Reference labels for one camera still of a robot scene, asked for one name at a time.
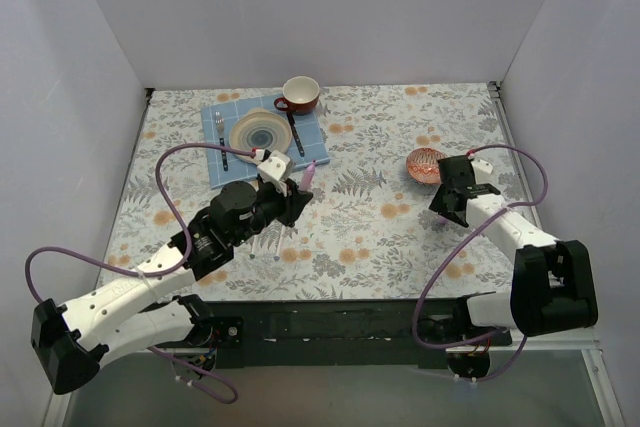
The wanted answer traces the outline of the white green marker pen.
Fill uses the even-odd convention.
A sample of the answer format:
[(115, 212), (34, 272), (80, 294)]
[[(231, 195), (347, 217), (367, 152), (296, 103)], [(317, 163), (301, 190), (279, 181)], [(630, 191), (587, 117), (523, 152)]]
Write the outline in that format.
[(252, 245), (251, 245), (251, 250), (250, 250), (250, 258), (251, 259), (254, 259), (256, 257), (257, 250), (258, 250), (259, 246), (260, 246), (260, 236), (256, 235), (252, 239)]

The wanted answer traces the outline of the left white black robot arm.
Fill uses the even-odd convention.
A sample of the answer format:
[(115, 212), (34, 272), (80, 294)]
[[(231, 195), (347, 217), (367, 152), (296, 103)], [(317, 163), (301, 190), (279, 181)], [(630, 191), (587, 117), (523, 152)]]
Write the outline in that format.
[(312, 200), (293, 180), (222, 188), (186, 230), (124, 276), (62, 304), (36, 300), (31, 346), (57, 395), (86, 385), (109, 363), (158, 344), (205, 345), (214, 315), (196, 295), (164, 298), (223, 267), (272, 222), (291, 227)]

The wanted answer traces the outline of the white blue marker pen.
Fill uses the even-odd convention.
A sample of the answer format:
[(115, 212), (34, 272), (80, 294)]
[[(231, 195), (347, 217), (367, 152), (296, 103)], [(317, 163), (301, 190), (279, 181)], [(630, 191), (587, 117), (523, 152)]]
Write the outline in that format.
[(282, 245), (283, 245), (285, 233), (286, 233), (286, 227), (282, 226), (281, 229), (280, 229), (279, 236), (278, 236), (278, 242), (276, 244), (276, 252), (275, 252), (275, 255), (274, 255), (274, 260), (275, 261), (279, 261), (280, 258), (281, 258), (281, 251), (282, 251)]

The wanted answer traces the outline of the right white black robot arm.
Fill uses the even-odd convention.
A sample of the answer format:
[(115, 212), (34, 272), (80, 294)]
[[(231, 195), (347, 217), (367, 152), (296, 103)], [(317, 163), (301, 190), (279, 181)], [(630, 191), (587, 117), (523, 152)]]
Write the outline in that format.
[(475, 344), (489, 328), (528, 337), (588, 328), (598, 320), (591, 259), (578, 240), (559, 240), (507, 206), (490, 183), (491, 165), (466, 155), (438, 161), (440, 186), (429, 209), (481, 234), (512, 262), (510, 290), (456, 300), (454, 336)]

